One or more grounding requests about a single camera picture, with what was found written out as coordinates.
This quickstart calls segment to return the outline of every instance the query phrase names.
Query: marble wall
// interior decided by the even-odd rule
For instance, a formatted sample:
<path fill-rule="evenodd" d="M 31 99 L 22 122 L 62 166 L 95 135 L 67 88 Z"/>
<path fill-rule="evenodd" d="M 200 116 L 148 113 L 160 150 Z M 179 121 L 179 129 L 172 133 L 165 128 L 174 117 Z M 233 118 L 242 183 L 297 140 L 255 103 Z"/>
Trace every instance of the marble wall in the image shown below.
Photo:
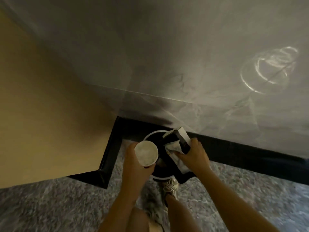
<path fill-rule="evenodd" d="M 309 0 L 2 0 L 122 116 L 309 157 Z"/>

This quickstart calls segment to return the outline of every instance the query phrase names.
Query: marble floor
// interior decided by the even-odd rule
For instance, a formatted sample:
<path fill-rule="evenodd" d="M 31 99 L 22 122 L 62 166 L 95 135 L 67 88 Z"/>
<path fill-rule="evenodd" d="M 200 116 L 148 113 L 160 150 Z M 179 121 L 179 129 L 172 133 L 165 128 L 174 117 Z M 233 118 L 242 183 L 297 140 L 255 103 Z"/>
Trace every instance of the marble floor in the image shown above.
<path fill-rule="evenodd" d="M 107 190 L 67 177 L 1 189 L 0 231 L 96 231 L 120 189 L 123 151 L 128 144 L 122 143 Z M 309 231 L 309 186 L 224 164 L 211 163 L 211 167 L 280 231 Z M 156 189 L 152 181 L 148 186 Z M 202 231 L 227 231 L 198 179 L 181 185 L 179 198 Z"/>

